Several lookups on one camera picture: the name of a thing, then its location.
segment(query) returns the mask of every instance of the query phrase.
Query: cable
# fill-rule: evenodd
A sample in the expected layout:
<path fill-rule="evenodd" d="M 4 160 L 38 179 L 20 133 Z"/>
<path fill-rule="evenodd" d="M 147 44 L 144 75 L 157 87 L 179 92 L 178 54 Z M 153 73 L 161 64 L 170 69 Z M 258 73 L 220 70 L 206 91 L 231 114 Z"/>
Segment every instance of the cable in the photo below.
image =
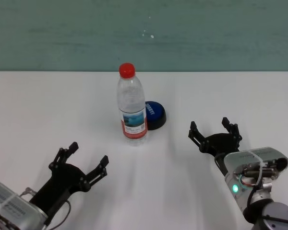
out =
<path fill-rule="evenodd" d="M 66 200 L 65 202 L 66 202 L 66 203 L 68 204 L 68 206 L 69 206 L 68 213 L 66 214 L 65 218 L 61 221 L 60 224 L 54 226 L 53 228 L 51 228 L 51 229 L 49 229 L 49 230 L 54 230 L 54 229 L 58 228 L 59 226 L 61 226 L 61 225 L 65 222 L 65 220 L 67 219 L 67 217 L 69 216 L 69 214 L 70 214 L 70 212 L 71 212 L 71 210 L 72 210 L 72 205 L 71 205 L 71 203 L 70 203 L 68 200 Z"/>
<path fill-rule="evenodd" d="M 262 219 L 267 219 L 267 220 L 272 220 L 272 221 L 277 221 L 277 222 L 281 222 L 281 223 L 286 223 L 286 224 L 288 224 L 288 220 L 287 220 L 287 219 L 281 219 L 281 218 L 271 217 L 271 216 L 269 216 L 269 215 L 262 216 Z"/>
<path fill-rule="evenodd" d="M 22 196 L 27 195 L 27 194 L 30 194 L 31 196 L 35 196 L 37 194 L 37 192 L 34 191 L 32 188 L 27 187 L 25 189 L 25 191 L 23 193 L 21 193 L 19 196 L 22 197 Z"/>
<path fill-rule="evenodd" d="M 253 153 L 251 150 L 248 151 L 250 154 L 252 154 L 254 157 L 256 157 L 259 162 L 260 162 L 260 170 L 259 170 L 259 176 L 258 176 L 258 179 L 257 179 L 257 182 L 256 184 L 254 185 L 252 191 L 250 192 L 250 195 L 248 197 L 248 202 L 247 202 L 247 208 L 250 207 L 250 204 L 251 204 L 251 200 L 252 200 L 252 197 L 254 195 L 254 193 L 260 189 L 261 185 L 262 185 L 262 182 L 263 182 L 263 166 L 264 166 L 264 161 L 263 159 L 261 159 L 259 156 L 257 156 L 255 153 Z"/>
<path fill-rule="evenodd" d="M 240 182 L 241 182 L 241 184 L 243 184 L 243 185 L 245 185 L 245 186 L 247 186 L 247 187 L 249 187 L 249 188 L 253 188 L 253 187 L 254 187 L 254 184 L 247 184 L 247 183 L 245 183 L 245 182 L 242 180 L 242 174 L 240 175 Z"/>

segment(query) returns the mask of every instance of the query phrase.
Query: white table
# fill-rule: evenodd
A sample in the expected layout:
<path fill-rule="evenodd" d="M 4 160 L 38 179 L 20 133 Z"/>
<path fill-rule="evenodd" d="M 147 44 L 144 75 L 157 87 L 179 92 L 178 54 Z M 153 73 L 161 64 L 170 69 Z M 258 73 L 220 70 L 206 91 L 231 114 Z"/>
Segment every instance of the white table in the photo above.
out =
<path fill-rule="evenodd" d="M 226 131 L 227 116 L 239 124 L 240 150 L 271 146 L 288 157 L 288 72 L 137 76 L 168 120 L 131 147 L 116 105 L 117 73 L 0 72 L 0 181 L 18 193 L 38 190 L 59 147 L 77 141 L 68 162 L 87 173 L 106 154 L 108 176 L 71 197 L 61 230 L 250 230 L 213 157 L 188 138 L 190 122 L 209 136 Z M 288 169 L 272 196 L 288 205 Z"/>

